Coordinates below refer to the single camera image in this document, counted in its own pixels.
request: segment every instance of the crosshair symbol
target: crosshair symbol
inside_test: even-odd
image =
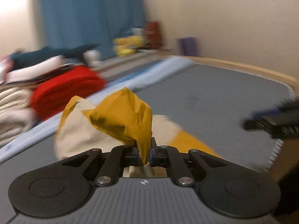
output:
[[[149,183],[149,181],[147,181],[146,179],[144,179],[144,180],[141,180],[140,183],[143,184],[143,185],[146,185],[146,184]]]

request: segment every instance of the yellow plush toy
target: yellow plush toy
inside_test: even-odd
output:
[[[116,38],[115,44],[116,55],[119,57],[129,56],[136,52],[136,49],[146,45],[146,39],[140,36],[129,36],[126,38]]]

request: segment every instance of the purple object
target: purple object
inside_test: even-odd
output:
[[[178,39],[182,55],[184,56],[198,56],[197,38],[187,37]]]

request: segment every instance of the gray mat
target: gray mat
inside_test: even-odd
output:
[[[153,114],[167,115],[228,161],[261,169],[274,146],[264,132],[248,133],[241,119],[289,98],[288,88],[260,77],[195,65],[137,92]],[[0,164],[0,224],[15,217],[7,190],[28,171],[57,161],[51,136]]]

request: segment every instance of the gray ribbed plate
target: gray ribbed plate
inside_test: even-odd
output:
[[[279,224],[271,215],[233,219],[207,208],[194,190],[174,185],[169,178],[120,178],[97,188],[79,210],[54,219],[39,220],[21,214],[11,224]]]

